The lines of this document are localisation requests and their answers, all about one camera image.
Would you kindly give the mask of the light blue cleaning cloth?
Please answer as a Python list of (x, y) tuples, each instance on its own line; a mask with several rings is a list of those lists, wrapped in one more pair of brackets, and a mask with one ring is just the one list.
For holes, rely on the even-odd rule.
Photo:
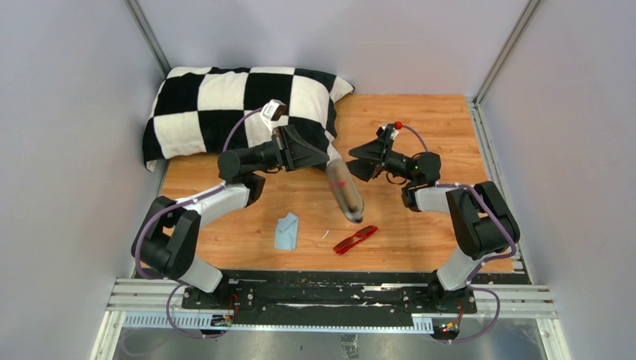
[(275, 227), (274, 248), (281, 251), (293, 251), (297, 246), (299, 218), (289, 212), (279, 218)]

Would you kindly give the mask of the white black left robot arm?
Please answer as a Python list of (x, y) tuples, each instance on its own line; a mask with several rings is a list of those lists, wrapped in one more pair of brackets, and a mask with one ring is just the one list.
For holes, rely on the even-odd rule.
[(139, 275), (149, 278), (147, 265), (163, 278), (201, 291), (212, 310), (224, 308), (230, 290), (221, 284), (222, 271), (196, 255), (200, 229), (261, 196), (270, 170), (295, 171), (324, 164), (329, 156), (302, 139), (292, 125), (276, 127), (271, 139), (250, 148), (226, 150), (217, 159), (222, 182), (179, 200), (159, 196), (150, 205), (131, 246)]

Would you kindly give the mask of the beige plaid glasses case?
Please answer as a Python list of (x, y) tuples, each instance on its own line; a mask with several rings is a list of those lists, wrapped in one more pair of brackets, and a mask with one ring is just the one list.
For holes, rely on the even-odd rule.
[(345, 218), (355, 224), (363, 221), (364, 202), (353, 176), (342, 159), (332, 160), (325, 171), (329, 187)]

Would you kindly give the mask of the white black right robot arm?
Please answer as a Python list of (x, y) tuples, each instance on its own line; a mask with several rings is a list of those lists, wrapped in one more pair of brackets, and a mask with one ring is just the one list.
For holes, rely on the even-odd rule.
[(441, 184), (441, 157), (427, 147), (407, 156), (394, 151), (398, 128), (387, 124), (376, 139), (349, 150), (351, 173), (362, 181), (381, 173), (404, 180), (402, 200), (414, 212), (449, 215), (456, 248), (427, 285), (429, 305), (447, 313), (469, 288), (487, 263), (513, 257), (521, 232), (503, 195), (492, 181), (475, 184)]

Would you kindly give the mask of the red sunglasses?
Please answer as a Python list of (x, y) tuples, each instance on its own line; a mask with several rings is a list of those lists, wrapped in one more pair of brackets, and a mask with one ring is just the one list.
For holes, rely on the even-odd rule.
[(340, 241), (339, 243), (337, 243), (332, 248), (332, 250), (338, 255), (343, 255), (347, 251), (349, 251), (352, 248), (354, 248), (355, 246), (357, 246), (357, 245), (361, 244), (362, 242), (364, 242), (366, 239), (371, 237), (377, 231), (378, 231), (378, 227), (377, 226), (374, 226), (374, 225), (366, 226), (366, 227), (358, 230), (357, 232), (355, 232), (353, 235), (351, 235), (351, 236), (345, 238), (344, 240)]

